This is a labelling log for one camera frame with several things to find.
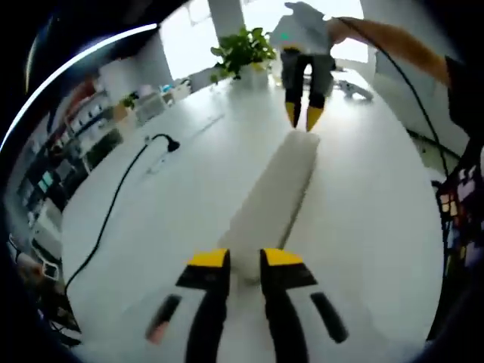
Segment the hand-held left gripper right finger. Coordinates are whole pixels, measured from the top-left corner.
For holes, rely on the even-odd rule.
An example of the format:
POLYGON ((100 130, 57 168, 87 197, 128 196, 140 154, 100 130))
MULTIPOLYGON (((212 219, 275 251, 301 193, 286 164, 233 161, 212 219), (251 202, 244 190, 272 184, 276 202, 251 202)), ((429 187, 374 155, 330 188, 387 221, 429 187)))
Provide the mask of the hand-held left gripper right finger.
POLYGON ((276 362, 316 362, 323 329, 336 344, 349 338, 340 313, 300 256, 264 248, 259 266, 276 362))

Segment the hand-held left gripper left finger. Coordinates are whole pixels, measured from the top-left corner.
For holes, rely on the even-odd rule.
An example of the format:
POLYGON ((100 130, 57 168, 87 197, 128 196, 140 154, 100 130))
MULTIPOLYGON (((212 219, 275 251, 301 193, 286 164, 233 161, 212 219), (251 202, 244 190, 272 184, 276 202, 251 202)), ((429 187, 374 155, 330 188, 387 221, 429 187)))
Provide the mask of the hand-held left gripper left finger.
POLYGON ((227 317, 231 258, 226 248, 195 254, 147 327, 156 362, 215 362, 227 317))

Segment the person's right hand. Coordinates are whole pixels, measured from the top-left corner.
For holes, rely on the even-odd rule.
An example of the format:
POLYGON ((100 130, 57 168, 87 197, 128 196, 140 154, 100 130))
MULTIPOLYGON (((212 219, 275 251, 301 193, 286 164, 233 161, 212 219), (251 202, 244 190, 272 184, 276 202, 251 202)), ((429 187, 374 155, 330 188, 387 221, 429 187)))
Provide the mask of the person's right hand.
POLYGON ((352 28, 348 26, 350 17, 333 17, 327 24, 327 32, 332 45, 340 44, 348 38, 352 38, 352 28))

